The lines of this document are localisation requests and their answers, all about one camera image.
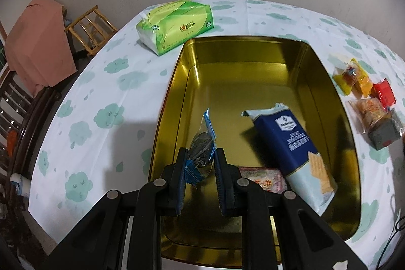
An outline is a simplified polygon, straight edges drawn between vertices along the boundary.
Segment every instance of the pink cloth cover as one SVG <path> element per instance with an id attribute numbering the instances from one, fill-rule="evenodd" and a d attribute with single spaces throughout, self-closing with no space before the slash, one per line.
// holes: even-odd
<path id="1" fill-rule="evenodd" d="M 10 70 L 17 72 L 33 96 L 74 74 L 77 69 L 64 32 L 62 5 L 33 0 L 11 29 L 5 53 Z"/>

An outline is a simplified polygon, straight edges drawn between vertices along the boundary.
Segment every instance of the cord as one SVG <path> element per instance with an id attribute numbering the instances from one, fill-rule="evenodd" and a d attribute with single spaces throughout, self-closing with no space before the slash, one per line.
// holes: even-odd
<path id="1" fill-rule="evenodd" d="M 388 239 L 387 244 L 385 245 L 385 247 L 384 247 L 384 249 L 383 249 L 383 251 L 382 251 L 382 253 L 381 253 L 380 258 L 378 259 L 376 270 L 380 270 L 380 269 L 381 269 L 381 268 L 379 267 L 379 264 L 380 264 L 380 262 L 381 262 L 381 260 L 382 260 L 382 257 L 384 256 L 385 251 L 386 251 L 387 248 L 388 248 L 388 245 L 389 245 L 390 242 L 392 241 L 392 239 L 394 239 L 395 235 L 396 235 L 398 232 L 400 232 L 400 231 L 402 231 L 402 230 L 405 229 L 405 222 L 404 222 L 403 224 L 399 225 L 399 224 L 401 223 L 401 221 L 405 221 L 405 216 L 400 217 L 399 220 L 395 223 L 394 229 L 392 230 L 392 231 L 395 230 L 395 232 L 394 232 L 394 234 L 390 237 L 390 239 Z"/>

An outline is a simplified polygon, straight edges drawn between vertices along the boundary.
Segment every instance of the blue plastic wrapper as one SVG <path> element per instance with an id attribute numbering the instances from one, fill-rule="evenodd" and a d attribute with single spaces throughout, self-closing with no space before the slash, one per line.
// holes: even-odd
<path id="1" fill-rule="evenodd" d="M 242 115 L 252 119 L 291 189 L 322 215 L 335 196 L 337 185 L 291 110 L 277 103 L 270 109 L 245 110 Z"/>
<path id="2" fill-rule="evenodd" d="M 215 132 L 209 120 L 209 109 L 204 111 L 201 126 L 188 149 L 186 161 L 186 183 L 197 186 L 211 171 L 215 145 Z"/>

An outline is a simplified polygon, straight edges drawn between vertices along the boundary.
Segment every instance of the gold tray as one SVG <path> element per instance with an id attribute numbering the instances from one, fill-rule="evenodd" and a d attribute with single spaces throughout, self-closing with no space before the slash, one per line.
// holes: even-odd
<path id="1" fill-rule="evenodd" d="M 160 177 L 180 147 L 190 146 L 208 107 L 217 146 L 224 148 L 228 163 L 274 166 L 252 121 L 240 114 L 276 102 L 290 107 L 329 165 L 339 188 L 323 218 L 343 239 L 350 238 L 360 222 L 353 136 L 328 73 L 303 42 L 206 37 L 185 43 L 157 126 L 149 179 Z M 182 214 L 164 219 L 161 239 L 163 257 L 241 268 L 241 219 L 221 216 L 213 170 L 198 189 L 187 185 Z"/>

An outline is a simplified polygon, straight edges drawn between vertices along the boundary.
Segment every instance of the white tablecloth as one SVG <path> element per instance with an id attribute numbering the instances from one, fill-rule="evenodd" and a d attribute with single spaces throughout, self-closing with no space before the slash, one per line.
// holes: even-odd
<path id="1" fill-rule="evenodd" d="M 342 61 L 357 58 L 374 82 L 388 78 L 397 100 L 395 108 L 405 122 L 405 62 L 373 37 L 337 19 L 285 4 L 197 1 L 211 6 L 215 25 L 201 37 L 300 39 L 312 46 L 330 75 Z M 29 211 L 58 242 L 108 190 L 125 193 L 147 181 L 157 120 L 182 46 L 156 56 L 139 41 L 135 29 L 139 20 L 140 15 L 133 18 L 86 67 L 42 144 Z M 337 90 L 344 103 L 354 98 Z M 400 140 L 376 151 L 355 133 L 353 124 L 352 130 L 362 207 L 360 227 L 347 243 L 375 269 L 405 203 L 403 145 Z M 383 261 L 392 253 L 397 236 Z"/>

